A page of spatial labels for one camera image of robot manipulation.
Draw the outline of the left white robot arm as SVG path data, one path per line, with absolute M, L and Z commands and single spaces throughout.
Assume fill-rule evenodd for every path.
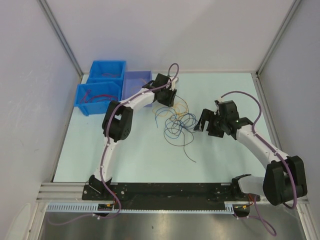
M 98 199 L 105 200 L 110 196 L 111 188 L 108 184 L 113 175 L 115 150 L 119 142 L 129 136 L 134 113 L 154 102 L 172 107 L 177 93 L 175 86 L 178 79 L 177 75 L 159 73 L 155 80 L 143 85 L 134 95 L 122 101 L 110 102 L 102 122 L 104 145 L 101 160 L 88 180 L 89 187 Z

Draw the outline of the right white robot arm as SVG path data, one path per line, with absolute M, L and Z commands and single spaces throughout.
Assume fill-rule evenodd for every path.
M 245 146 L 265 169 L 263 177 L 243 174 L 231 180 L 230 194 L 242 201 L 248 194 L 264 196 L 274 206 L 296 201 L 308 193 L 305 166 L 299 156 L 290 156 L 266 141 L 247 117 L 240 117 L 234 101 L 215 101 L 215 111 L 203 109 L 194 131 L 209 136 L 231 136 Z

